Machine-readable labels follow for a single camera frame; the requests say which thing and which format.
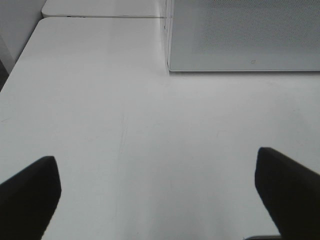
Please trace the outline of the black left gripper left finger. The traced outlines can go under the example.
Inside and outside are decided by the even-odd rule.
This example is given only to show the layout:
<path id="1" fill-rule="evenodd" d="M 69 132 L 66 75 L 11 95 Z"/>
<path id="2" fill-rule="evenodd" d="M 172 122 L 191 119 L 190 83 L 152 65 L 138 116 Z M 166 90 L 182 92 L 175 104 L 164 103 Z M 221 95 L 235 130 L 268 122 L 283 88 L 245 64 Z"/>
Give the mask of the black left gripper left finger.
<path id="1" fill-rule="evenodd" d="M 62 193 L 56 159 L 44 156 L 0 185 L 0 238 L 40 240 Z"/>

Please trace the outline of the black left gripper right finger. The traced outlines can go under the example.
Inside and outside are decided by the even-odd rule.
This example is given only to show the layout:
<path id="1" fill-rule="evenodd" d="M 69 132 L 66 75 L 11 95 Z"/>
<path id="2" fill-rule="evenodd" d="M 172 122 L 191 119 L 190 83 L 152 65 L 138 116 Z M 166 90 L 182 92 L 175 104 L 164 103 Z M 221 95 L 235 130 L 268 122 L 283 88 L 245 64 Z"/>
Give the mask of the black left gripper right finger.
<path id="1" fill-rule="evenodd" d="M 261 147 L 254 184 L 282 239 L 320 238 L 318 173 L 271 147 Z"/>

